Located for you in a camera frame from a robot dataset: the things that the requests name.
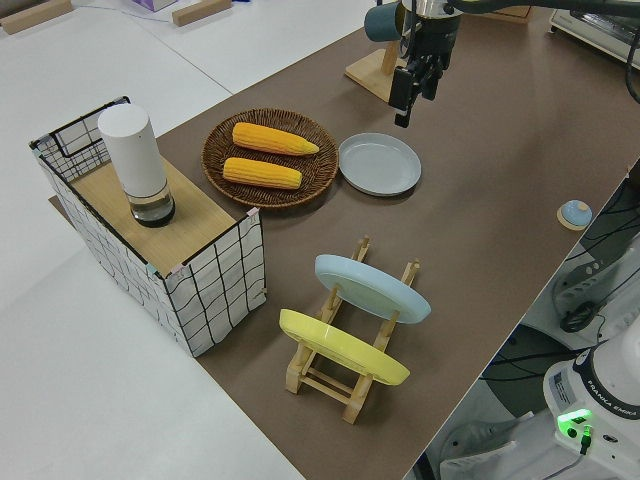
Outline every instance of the white canister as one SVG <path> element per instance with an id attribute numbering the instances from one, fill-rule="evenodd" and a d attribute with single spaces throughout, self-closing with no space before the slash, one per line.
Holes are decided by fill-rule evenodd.
<path id="1" fill-rule="evenodd" d="M 146 227 L 166 225 L 175 203 L 147 112 L 130 103 L 114 105 L 100 114 L 98 130 L 133 217 Z"/>

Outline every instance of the yellow plate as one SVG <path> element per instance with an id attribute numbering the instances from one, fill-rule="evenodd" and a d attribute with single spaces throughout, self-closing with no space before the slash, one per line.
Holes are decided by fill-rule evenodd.
<path id="1" fill-rule="evenodd" d="M 280 328 L 320 355 L 380 383 L 400 385 L 409 376 L 409 370 L 386 353 L 302 313 L 280 310 Z"/>

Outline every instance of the gray plate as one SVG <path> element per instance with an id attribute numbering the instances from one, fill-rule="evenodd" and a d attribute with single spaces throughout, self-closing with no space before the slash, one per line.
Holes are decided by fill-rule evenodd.
<path id="1" fill-rule="evenodd" d="M 420 179 L 416 153 L 383 133 L 360 133 L 340 145 L 340 171 L 358 190 L 376 196 L 406 192 Z"/>

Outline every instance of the white table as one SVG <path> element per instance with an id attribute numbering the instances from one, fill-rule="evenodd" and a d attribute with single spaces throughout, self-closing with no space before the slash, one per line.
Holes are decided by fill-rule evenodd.
<path id="1" fill-rule="evenodd" d="M 254 0 L 180 29 L 157 21 L 171 10 L 73 3 L 0 31 L 0 477 L 300 478 L 103 272 L 27 145 L 120 95 L 161 135 L 359 28 L 374 2 Z"/>

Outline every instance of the green light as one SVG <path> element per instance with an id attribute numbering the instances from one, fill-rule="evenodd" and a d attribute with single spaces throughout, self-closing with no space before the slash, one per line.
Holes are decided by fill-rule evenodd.
<path id="1" fill-rule="evenodd" d="M 569 413 L 563 413 L 562 415 L 558 415 L 558 428 L 564 435 L 569 436 L 567 431 L 572 427 L 572 425 L 574 425 L 574 423 L 580 424 L 590 416 L 591 410 L 586 408 L 581 408 Z M 585 435 L 590 435 L 590 431 L 591 427 L 585 426 Z"/>

